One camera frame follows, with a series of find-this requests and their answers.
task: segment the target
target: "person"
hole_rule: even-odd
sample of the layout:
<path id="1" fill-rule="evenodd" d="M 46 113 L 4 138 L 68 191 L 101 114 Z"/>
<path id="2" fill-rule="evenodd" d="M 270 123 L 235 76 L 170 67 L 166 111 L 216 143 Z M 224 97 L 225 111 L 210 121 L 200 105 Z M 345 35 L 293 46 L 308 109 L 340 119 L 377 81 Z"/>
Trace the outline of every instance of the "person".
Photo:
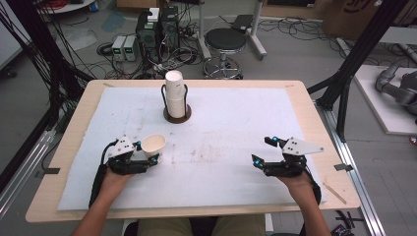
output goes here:
<path id="1" fill-rule="evenodd" d="M 106 216 L 111 205 L 123 191 L 124 186 L 133 175 L 118 175 L 110 169 L 101 184 L 101 190 L 95 202 L 91 205 L 73 236 L 101 235 Z M 307 236 L 329 236 L 326 221 L 314 197 L 309 177 L 303 173 L 295 178 L 278 178 L 288 188 L 291 197 L 301 209 Z M 141 220 L 139 236 L 143 235 L 193 235 L 188 218 L 171 218 L 166 220 Z M 265 217 L 258 215 L 222 216 L 217 219 L 212 235 L 266 235 Z"/>

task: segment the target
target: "wooden table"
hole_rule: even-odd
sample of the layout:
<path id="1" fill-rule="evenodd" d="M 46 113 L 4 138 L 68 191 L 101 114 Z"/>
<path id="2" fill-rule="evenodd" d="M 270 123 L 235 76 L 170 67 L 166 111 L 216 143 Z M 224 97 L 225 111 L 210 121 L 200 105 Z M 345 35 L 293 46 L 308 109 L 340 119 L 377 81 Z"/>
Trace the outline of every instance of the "wooden table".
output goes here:
<path id="1" fill-rule="evenodd" d="M 89 121 L 100 101 L 102 92 L 107 87 L 142 87 L 160 88 L 164 81 L 92 81 L 74 113 L 74 116 L 62 138 L 49 165 L 60 168 L 57 175 L 45 175 L 30 208 L 27 212 L 28 222 L 52 222 L 79 220 L 85 210 L 57 210 L 64 191 L 68 173 L 80 148 Z M 307 142 L 321 144 L 325 152 L 312 154 L 316 169 L 323 181 L 327 202 L 321 209 L 343 209 L 359 207 L 359 197 L 345 171 L 336 171 L 334 166 L 340 158 L 332 144 L 328 132 L 308 95 L 306 88 L 298 81 L 209 81 L 187 80 L 189 88 L 279 88 L 286 89 L 298 118 L 304 139 Z M 225 214 L 249 214 L 299 210 L 297 206 L 262 205 L 262 206 L 211 206 L 185 208 L 149 208 L 117 209 L 108 213 L 108 218 L 147 218 L 175 216 L 203 216 Z"/>

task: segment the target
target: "paper cup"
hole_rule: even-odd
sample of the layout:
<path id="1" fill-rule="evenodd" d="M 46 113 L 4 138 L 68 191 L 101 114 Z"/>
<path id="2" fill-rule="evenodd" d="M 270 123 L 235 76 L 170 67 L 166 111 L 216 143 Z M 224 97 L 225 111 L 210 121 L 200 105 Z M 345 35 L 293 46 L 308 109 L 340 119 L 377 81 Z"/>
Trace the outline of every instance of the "paper cup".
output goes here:
<path id="1" fill-rule="evenodd" d="M 147 158 L 162 153 L 166 139 L 160 134 L 153 134 L 145 137 L 141 142 L 141 148 Z"/>
<path id="2" fill-rule="evenodd" d="M 168 109 L 168 114 L 173 118 L 181 118 L 185 116 L 185 104 L 184 97 L 181 99 L 166 99 L 166 106 Z"/>
<path id="3" fill-rule="evenodd" d="M 184 80 L 181 72 L 169 71 L 165 75 L 166 97 L 169 99 L 180 99 L 185 95 Z"/>

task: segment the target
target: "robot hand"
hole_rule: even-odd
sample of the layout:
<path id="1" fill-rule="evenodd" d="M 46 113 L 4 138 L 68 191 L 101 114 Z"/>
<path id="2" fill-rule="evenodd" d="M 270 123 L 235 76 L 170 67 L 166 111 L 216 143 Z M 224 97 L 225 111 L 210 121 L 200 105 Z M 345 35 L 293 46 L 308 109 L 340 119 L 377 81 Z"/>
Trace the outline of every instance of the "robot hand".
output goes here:
<path id="1" fill-rule="evenodd" d="M 322 147 L 291 138 L 281 140 L 277 137 L 265 137 L 265 143 L 282 149 L 284 160 L 280 162 L 265 162 L 260 157 L 252 154 L 254 166 L 263 170 L 267 176 L 296 177 L 303 173 L 307 167 L 307 159 L 304 154 L 323 151 Z"/>
<path id="2" fill-rule="evenodd" d="M 104 164 L 104 156 L 108 148 L 113 147 L 113 151 L 109 154 L 108 161 Z M 89 207 L 94 203 L 100 192 L 101 184 L 107 171 L 107 167 L 116 174 L 139 174 L 147 172 L 148 168 L 157 165 L 159 153 L 151 156 L 148 160 L 131 160 L 134 150 L 141 150 L 141 142 L 132 143 L 127 137 L 110 143 L 103 151 L 101 163 L 98 166 L 92 184 L 91 196 L 89 198 Z"/>

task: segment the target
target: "floor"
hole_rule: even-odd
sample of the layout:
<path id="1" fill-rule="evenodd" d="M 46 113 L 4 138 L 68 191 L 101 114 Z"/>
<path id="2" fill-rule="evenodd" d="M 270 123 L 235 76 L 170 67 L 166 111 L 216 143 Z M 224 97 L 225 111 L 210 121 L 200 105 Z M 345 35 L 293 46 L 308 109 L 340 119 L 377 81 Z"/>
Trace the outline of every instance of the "floor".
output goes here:
<path id="1" fill-rule="evenodd" d="M 254 4 L 249 1 L 233 0 L 223 6 L 219 0 L 207 2 L 206 29 L 227 27 L 218 15 L 228 22 L 233 22 L 236 15 L 253 13 Z M 69 29 L 89 29 L 96 38 L 96 43 L 77 50 L 88 65 L 89 70 L 98 78 L 108 78 L 111 70 L 103 57 L 96 54 L 96 48 L 104 42 L 112 41 L 118 33 L 133 33 L 136 26 L 135 11 L 117 11 L 111 1 L 100 1 L 100 11 L 92 13 L 88 9 L 56 16 L 63 27 Z M 239 4 L 236 9 L 231 6 Z M 192 9 L 192 18 L 196 16 L 196 7 Z M 234 55 L 243 69 L 244 80 L 300 80 L 308 88 L 333 75 L 343 63 L 343 53 L 336 44 L 326 38 L 297 32 L 288 34 L 287 27 L 276 28 L 276 22 L 262 22 L 258 37 L 268 56 L 260 61 L 253 46 L 248 44 L 243 52 Z M 311 29 L 320 23 L 308 23 Z M 391 45 L 381 44 L 376 47 L 365 62 L 371 65 L 389 65 L 389 61 L 405 58 L 389 51 Z M 416 67 L 407 59 L 403 66 Z M 2 156 L 0 170 L 3 170 L 24 142 L 36 123 L 48 108 L 48 92 L 37 71 L 25 55 L 18 56 L 12 63 L 16 78 L 0 78 L 0 148 Z M 126 72 L 132 72 L 138 65 L 127 63 Z M 80 65 L 81 70 L 88 71 Z M 179 69 L 185 79 L 201 79 L 202 64 L 185 65 Z M 320 97 L 322 91 L 312 94 L 312 99 Z M 334 114 L 337 114 L 337 103 Z M 52 147 L 62 134 L 57 134 Z M 374 208 L 380 218 L 386 235 L 417 234 L 417 148 L 408 142 L 407 136 L 386 135 L 373 114 L 363 94 L 355 82 L 352 82 L 346 117 L 345 138 L 354 156 L 362 180 L 368 190 Z M 53 152 L 44 158 L 44 165 Z M 3 235 L 62 235 L 70 234 L 78 222 L 30 224 L 25 214 L 41 182 L 41 163 L 34 169 L 26 184 L 16 195 L 13 203 L 0 215 L 0 232 Z M 349 210 L 353 218 L 355 235 L 372 235 L 367 232 L 358 209 Z M 325 211 L 329 228 L 334 228 L 342 221 L 335 211 Z M 297 233 L 302 219 L 298 212 L 272 215 L 274 233 Z M 123 221 L 109 220 L 103 235 L 120 235 Z"/>

